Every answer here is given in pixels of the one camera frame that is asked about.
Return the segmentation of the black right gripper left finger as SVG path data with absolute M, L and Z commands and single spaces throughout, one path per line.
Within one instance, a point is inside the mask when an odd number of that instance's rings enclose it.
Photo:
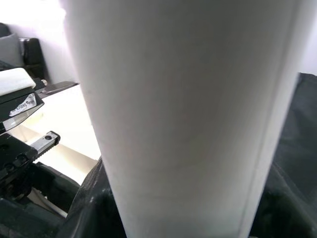
M 60 228 L 62 238 L 125 238 L 102 159 L 89 171 Z

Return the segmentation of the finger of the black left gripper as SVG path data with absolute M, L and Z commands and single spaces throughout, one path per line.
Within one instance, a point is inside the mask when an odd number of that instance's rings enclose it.
M 32 164 L 32 183 L 35 188 L 78 189 L 80 185 L 63 173 L 41 162 Z
M 54 238 L 67 213 L 51 205 L 40 206 L 30 199 L 16 202 L 0 198 L 0 236 L 2 238 Z

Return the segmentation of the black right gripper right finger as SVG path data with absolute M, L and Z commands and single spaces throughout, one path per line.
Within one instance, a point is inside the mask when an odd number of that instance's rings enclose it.
M 251 238 L 315 238 L 317 210 L 277 165 L 271 166 L 250 230 Z

